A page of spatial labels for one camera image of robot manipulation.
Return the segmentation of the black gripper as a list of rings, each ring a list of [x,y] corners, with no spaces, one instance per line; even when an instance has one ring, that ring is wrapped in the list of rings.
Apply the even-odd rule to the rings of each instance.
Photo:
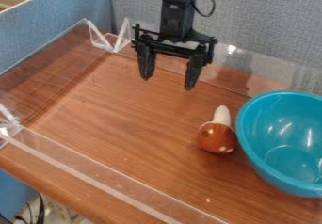
[[[203,66],[212,62],[214,47],[218,44],[215,37],[191,29],[183,38],[165,36],[164,34],[143,29],[139,24],[132,25],[135,37],[133,49],[137,53],[139,74],[148,80],[155,71],[156,53],[190,58],[184,76],[184,88],[191,90],[199,79]]]

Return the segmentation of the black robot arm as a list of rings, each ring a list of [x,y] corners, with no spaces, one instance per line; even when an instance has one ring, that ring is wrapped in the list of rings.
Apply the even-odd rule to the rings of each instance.
[[[191,90],[195,87],[203,66],[212,62],[218,39],[194,30],[194,15],[199,13],[203,17],[210,17],[214,10],[211,8],[203,14],[198,10],[196,0],[161,0],[160,32],[141,29],[139,24],[132,26],[132,44],[137,53],[139,74],[144,80],[153,75],[156,54],[164,54],[188,60],[184,88]]]

